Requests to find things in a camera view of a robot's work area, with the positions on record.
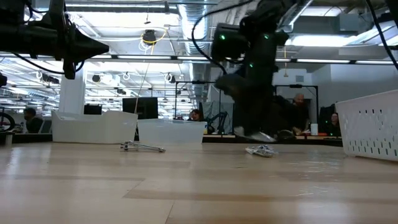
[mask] person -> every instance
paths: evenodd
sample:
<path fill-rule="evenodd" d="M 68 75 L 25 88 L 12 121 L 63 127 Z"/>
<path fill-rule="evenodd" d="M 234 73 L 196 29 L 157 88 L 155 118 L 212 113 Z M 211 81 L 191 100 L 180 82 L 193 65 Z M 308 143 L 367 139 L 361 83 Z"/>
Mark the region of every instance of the person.
<path fill-rule="evenodd" d="M 204 121 L 203 114 L 198 109 L 194 109 L 191 111 L 189 115 L 189 121 Z"/>
<path fill-rule="evenodd" d="M 333 113 L 330 118 L 331 122 L 328 125 L 328 135 L 329 136 L 341 136 L 340 122 L 338 119 L 338 113 Z"/>
<path fill-rule="evenodd" d="M 36 117 L 36 110 L 33 108 L 26 108 L 24 110 L 24 118 L 26 120 L 26 129 L 28 133 L 39 133 L 43 119 Z"/>
<path fill-rule="evenodd" d="M 293 99 L 293 105 L 291 111 L 293 132 L 296 135 L 301 135 L 308 130 L 310 124 L 310 113 L 304 102 L 304 95 L 298 93 Z"/>

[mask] small metal object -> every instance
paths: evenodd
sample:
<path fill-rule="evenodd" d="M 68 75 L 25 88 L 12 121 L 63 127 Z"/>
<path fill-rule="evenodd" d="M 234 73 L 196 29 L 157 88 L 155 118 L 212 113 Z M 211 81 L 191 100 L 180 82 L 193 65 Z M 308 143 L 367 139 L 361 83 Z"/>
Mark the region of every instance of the small metal object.
<path fill-rule="evenodd" d="M 128 140 L 122 144 L 120 144 L 120 150 L 123 149 L 126 152 L 128 152 L 129 149 L 133 150 L 149 150 L 149 151 L 157 151 L 157 152 L 165 152 L 166 150 L 161 147 L 152 147 L 152 146 L 146 146 L 144 144 L 139 144 L 136 143 L 132 140 Z"/>

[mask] white plastic bin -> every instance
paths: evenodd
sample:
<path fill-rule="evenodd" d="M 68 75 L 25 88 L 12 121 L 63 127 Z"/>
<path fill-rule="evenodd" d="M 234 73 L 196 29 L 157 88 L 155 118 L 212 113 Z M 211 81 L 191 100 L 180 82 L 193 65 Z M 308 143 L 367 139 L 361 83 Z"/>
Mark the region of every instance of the white plastic bin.
<path fill-rule="evenodd" d="M 206 122 L 166 119 L 138 120 L 142 144 L 201 144 Z"/>
<path fill-rule="evenodd" d="M 134 140 L 137 114 L 107 111 L 102 115 L 52 112 L 54 142 L 120 144 Z"/>
<path fill-rule="evenodd" d="M 349 156 L 398 161 L 398 90 L 336 104 Z"/>

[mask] clear plastic container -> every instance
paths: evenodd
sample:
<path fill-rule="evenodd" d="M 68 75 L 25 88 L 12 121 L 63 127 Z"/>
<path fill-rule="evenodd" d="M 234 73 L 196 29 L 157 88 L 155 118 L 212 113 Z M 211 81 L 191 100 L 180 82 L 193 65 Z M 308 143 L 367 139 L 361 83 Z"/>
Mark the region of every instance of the clear plastic container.
<path fill-rule="evenodd" d="M 141 144 L 201 144 L 205 122 L 166 119 L 138 120 Z"/>

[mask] crumpled object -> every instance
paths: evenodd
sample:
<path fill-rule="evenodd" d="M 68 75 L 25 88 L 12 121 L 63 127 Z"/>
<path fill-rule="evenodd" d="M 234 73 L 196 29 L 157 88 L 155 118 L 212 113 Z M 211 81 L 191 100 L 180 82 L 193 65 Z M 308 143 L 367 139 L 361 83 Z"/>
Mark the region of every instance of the crumpled object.
<path fill-rule="evenodd" d="M 255 154 L 267 158 L 271 158 L 276 154 L 274 149 L 268 145 L 247 147 L 246 151 L 251 155 Z"/>

